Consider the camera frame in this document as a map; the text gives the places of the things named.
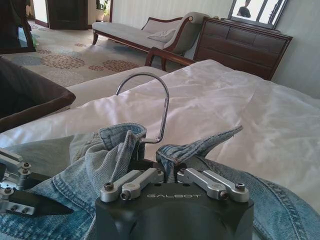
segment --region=floor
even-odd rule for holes
[[[2,56],[64,87],[92,79],[142,67],[145,52],[99,36],[92,45],[92,30],[52,30],[29,21],[36,52],[3,54]],[[156,58],[153,67],[161,68]],[[167,71],[181,66],[169,63]]]

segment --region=door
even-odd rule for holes
[[[88,0],[47,0],[51,29],[88,29]]]

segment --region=wooden dresser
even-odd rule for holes
[[[291,40],[276,30],[205,17],[193,59],[212,59],[270,81]]]

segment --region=sofa cushion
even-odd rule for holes
[[[138,28],[114,22],[94,22],[92,24],[94,30],[127,40],[129,42],[142,45],[147,48],[156,47],[164,49],[165,43],[147,38],[150,33],[142,31]]]
[[[142,31],[148,32],[150,34],[155,34],[157,32],[177,29],[180,23],[181,23],[181,19],[176,21],[169,21],[169,22],[156,21],[156,20],[149,19],[146,25],[143,27]]]
[[[160,42],[163,42],[163,43],[167,43],[172,39],[172,37],[175,34],[175,31],[176,31],[175,29],[171,29],[171,30],[168,30],[168,31],[159,31],[159,32],[156,32],[156,33],[148,36],[147,38],[148,39],[153,39],[153,40],[156,40],[156,41],[160,41]]]

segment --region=pillow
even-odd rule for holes
[[[159,31],[152,35],[147,36],[147,38],[153,39],[162,43],[167,43],[173,38],[175,31],[176,31],[175,29],[171,29],[168,31]]]

